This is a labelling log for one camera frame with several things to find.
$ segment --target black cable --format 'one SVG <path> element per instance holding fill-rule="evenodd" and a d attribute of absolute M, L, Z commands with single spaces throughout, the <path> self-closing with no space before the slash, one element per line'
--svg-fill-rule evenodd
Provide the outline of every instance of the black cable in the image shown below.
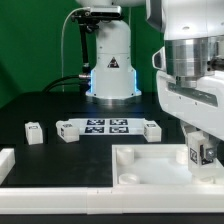
<path fill-rule="evenodd" d="M 78 79 L 79 76 L 78 75 L 70 75 L 70 76 L 66 76 L 60 79 L 56 79 L 55 81 L 51 82 L 49 85 L 47 85 L 42 92 L 46 92 L 46 90 L 48 90 L 49 88 L 51 88 L 51 86 L 53 86 L 54 84 L 58 83 L 58 82 L 62 82 L 68 79 Z"/>
<path fill-rule="evenodd" d="M 87 49 L 87 41 L 86 41 L 86 25 L 79 24 L 80 37 L 81 37 L 81 46 L 82 46 L 82 60 L 83 60 L 83 73 L 89 73 L 89 56 Z"/>
<path fill-rule="evenodd" d="M 58 87 L 58 86 L 69 86 L 69 85 L 77 85 L 79 86 L 79 83 L 59 83 L 59 84 L 54 84 L 51 87 L 49 87 L 48 89 L 46 89 L 45 92 L 50 92 L 51 89 Z"/>

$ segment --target white cube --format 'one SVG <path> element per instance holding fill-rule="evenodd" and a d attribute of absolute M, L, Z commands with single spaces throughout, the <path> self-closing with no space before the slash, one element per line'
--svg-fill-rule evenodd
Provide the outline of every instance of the white cube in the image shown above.
<path fill-rule="evenodd" d="M 69 121 L 58 121 L 56 123 L 58 135 L 67 143 L 79 141 L 79 128 Z"/>
<path fill-rule="evenodd" d="M 43 131 L 38 122 L 29 122 L 25 124 L 26 138 L 29 145 L 43 143 Z"/>
<path fill-rule="evenodd" d="M 148 142 L 161 142 L 162 129 L 155 121 L 143 121 L 144 137 Z"/>

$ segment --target warning label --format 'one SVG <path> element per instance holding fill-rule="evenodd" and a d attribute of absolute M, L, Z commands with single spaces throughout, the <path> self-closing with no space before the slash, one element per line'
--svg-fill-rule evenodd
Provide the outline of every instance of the warning label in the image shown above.
<path fill-rule="evenodd" d="M 108 68 L 119 68 L 119 65 L 117 63 L 117 60 L 115 57 L 112 58 L 110 64 L 107 66 Z"/>

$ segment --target white cable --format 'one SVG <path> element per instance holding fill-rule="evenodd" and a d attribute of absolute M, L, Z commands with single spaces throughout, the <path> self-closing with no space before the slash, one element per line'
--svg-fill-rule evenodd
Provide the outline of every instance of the white cable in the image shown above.
<path fill-rule="evenodd" d="M 78 12 L 78 11 L 82 11 L 82 10 L 89 10 L 90 7 L 84 7 L 84 8 L 78 8 L 78 9 L 74 9 L 73 11 L 71 11 L 67 18 L 65 19 L 64 21 L 64 24 L 63 24 L 63 28 L 62 28 L 62 33 L 61 33 L 61 77 L 64 78 L 64 36 L 65 36 L 65 28 L 66 28 L 66 25 L 67 25 L 67 22 L 69 20 L 69 18 L 71 17 L 71 15 L 75 12 Z"/>

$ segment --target white plastic block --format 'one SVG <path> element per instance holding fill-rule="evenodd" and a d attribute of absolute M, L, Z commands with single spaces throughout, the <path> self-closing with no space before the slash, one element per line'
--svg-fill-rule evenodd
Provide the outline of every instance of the white plastic block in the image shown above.
<path fill-rule="evenodd" d="M 161 142 L 162 129 L 155 121 L 143 121 L 144 137 L 148 142 Z"/>
<path fill-rule="evenodd" d="M 204 132 L 197 131 L 188 134 L 188 168 L 189 171 L 199 179 L 217 176 L 220 163 L 213 159 L 212 163 L 203 164 L 201 157 L 201 146 L 209 146 Z"/>
<path fill-rule="evenodd" d="M 0 184 L 2 184 L 14 165 L 14 149 L 2 149 L 0 152 Z"/>
<path fill-rule="evenodd" d="M 38 122 L 29 122 L 25 124 L 26 138 L 29 145 L 43 143 L 43 131 Z"/>
<path fill-rule="evenodd" d="M 69 121 L 58 121 L 56 123 L 58 135 L 67 143 L 79 141 L 79 128 Z"/>

